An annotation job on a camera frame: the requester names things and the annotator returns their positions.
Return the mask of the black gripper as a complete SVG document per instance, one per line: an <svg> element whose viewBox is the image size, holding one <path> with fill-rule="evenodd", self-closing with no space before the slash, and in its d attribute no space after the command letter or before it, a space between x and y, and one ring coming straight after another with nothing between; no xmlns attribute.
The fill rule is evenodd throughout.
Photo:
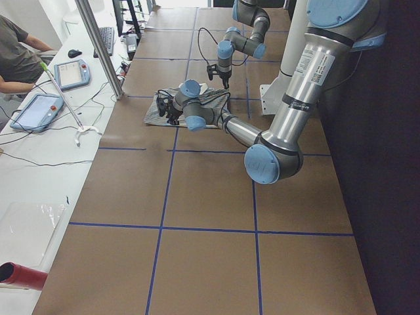
<svg viewBox="0 0 420 315"><path fill-rule="evenodd" d="M222 84L225 89L229 88L230 71L222 72L219 71L219 77L222 79Z"/></svg>
<svg viewBox="0 0 420 315"><path fill-rule="evenodd" d="M174 98L165 101L165 109L167 112L167 123L173 126L179 125L179 117L183 114L182 106L180 106Z"/></svg>

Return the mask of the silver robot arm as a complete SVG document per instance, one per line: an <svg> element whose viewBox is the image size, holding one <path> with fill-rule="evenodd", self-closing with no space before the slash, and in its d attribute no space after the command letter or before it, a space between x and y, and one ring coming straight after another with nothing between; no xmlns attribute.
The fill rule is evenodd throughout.
<svg viewBox="0 0 420 315"><path fill-rule="evenodd" d="M232 18L251 27L251 34L245 35L237 27L230 27L217 45L218 59L213 73L222 79L225 89L229 88L228 81L232 75L234 52L238 51L247 56L261 59L266 52L264 39L270 27L270 18L267 12L257 5L256 1L234 1Z"/></svg>
<svg viewBox="0 0 420 315"><path fill-rule="evenodd" d="M156 94L160 116L171 125L183 117L190 131L214 125L247 147L247 174L260 184L295 175L303 164L298 139L316 107L333 64L342 54L374 49L387 33L388 1L297 1L278 77L261 88L276 115L262 131L201 94L192 79L175 94Z"/></svg>

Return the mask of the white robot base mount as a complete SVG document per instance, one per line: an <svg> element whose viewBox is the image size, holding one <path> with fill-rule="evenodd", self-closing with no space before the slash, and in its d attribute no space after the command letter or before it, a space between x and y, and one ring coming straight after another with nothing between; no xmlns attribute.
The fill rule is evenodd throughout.
<svg viewBox="0 0 420 315"><path fill-rule="evenodd" d="M264 116L274 115L278 111L282 96L289 87L291 78L306 45L305 32L308 26L307 4L308 0L298 0L295 5L278 76L271 84L260 85L261 107Z"/></svg>

